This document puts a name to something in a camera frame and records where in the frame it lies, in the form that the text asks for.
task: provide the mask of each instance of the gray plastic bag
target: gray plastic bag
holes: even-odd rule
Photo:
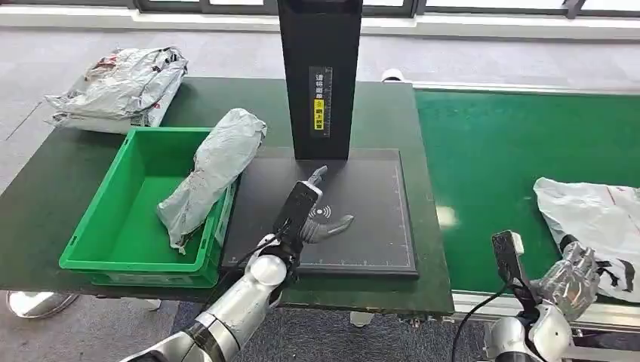
[[[232,109],[202,141],[194,170],[171,196],[158,204],[170,245],[184,254],[191,232],[207,218],[227,186],[249,165],[266,136],[266,124],[244,109]]]
[[[58,111],[47,122],[109,133],[127,133],[131,126],[158,127],[186,64],[175,47],[116,49],[65,94],[45,96]]]

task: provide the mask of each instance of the gray carpet floor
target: gray carpet floor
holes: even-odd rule
[[[43,95],[64,92],[113,48],[167,45],[183,50],[190,75],[284,78],[277,34],[0,29],[0,192],[51,132],[42,122],[51,114]],[[639,63],[638,44],[365,36],[358,79],[378,81],[384,70],[398,68],[416,81],[637,91]],[[198,308],[163,302],[149,312],[124,300],[83,296],[52,318],[25,321],[0,305],[0,361],[116,361],[184,326]],[[278,309],[240,360],[443,361],[455,327],[429,322],[413,328],[395,316],[376,316],[355,328],[348,320],[346,312]],[[482,337],[481,324],[467,327],[459,361],[480,357]]]

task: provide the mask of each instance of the black scanning mat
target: black scanning mat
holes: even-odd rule
[[[341,234],[305,244],[298,272],[417,277],[396,149],[352,149],[348,161],[296,161],[293,149],[262,149],[240,177],[221,268],[234,268],[272,231],[295,182],[306,180],[323,165],[328,171],[318,187],[324,194],[310,216],[320,223],[335,222],[346,214],[355,219]]]

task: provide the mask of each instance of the black cable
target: black cable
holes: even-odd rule
[[[466,322],[469,320],[469,318],[471,317],[471,314],[476,313],[478,311],[478,309],[484,307],[485,305],[487,305],[492,300],[494,300],[497,297],[503,295],[503,293],[506,292],[506,290],[510,286],[511,286],[511,283],[505,283],[503,285],[503,287],[500,290],[497,291],[497,293],[495,293],[493,296],[490,296],[487,299],[485,299],[484,302],[482,302],[482,303],[476,305],[475,307],[473,307],[473,309],[470,310],[469,313],[467,313],[464,316],[464,318],[460,322],[460,325],[458,325],[458,329],[456,330],[456,336],[454,337],[454,345],[453,345],[453,348],[451,349],[451,362],[455,362],[456,361],[456,345],[458,343],[458,339],[460,338],[460,334],[462,333],[462,327],[464,327]]]
[[[211,300],[215,297],[216,292],[218,290],[218,287],[220,285],[222,285],[224,283],[224,281],[231,275],[231,272],[233,269],[236,269],[240,266],[240,264],[242,264],[243,262],[245,262],[247,259],[249,259],[252,255],[254,255],[255,252],[257,252],[260,249],[264,249],[265,247],[268,247],[269,244],[271,244],[271,242],[273,240],[275,240],[276,238],[280,238],[282,236],[282,234],[285,232],[286,228],[281,229],[280,231],[276,232],[269,240],[265,241],[264,243],[258,245],[257,247],[251,249],[251,251],[249,251],[248,253],[246,253],[242,258],[240,258],[240,260],[238,260],[237,262],[235,262],[235,265],[232,267],[232,269],[228,270],[220,279],[218,279],[217,284],[215,285],[215,287],[213,288],[213,290],[211,291],[211,293],[209,294],[209,297],[207,297],[207,300],[205,301],[205,303],[202,305],[202,307],[200,308],[200,313],[202,313],[203,311],[205,311],[208,306],[209,303],[211,303]]]

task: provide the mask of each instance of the green plastic bin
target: green plastic bin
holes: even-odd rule
[[[155,213],[193,169],[208,128],[134,128],[107,171],[62,256],[60,267],[87,273],[99,285],[210,288],[218,279],[220,245],[235,184],[211,208],[204,228],[169,247]]]

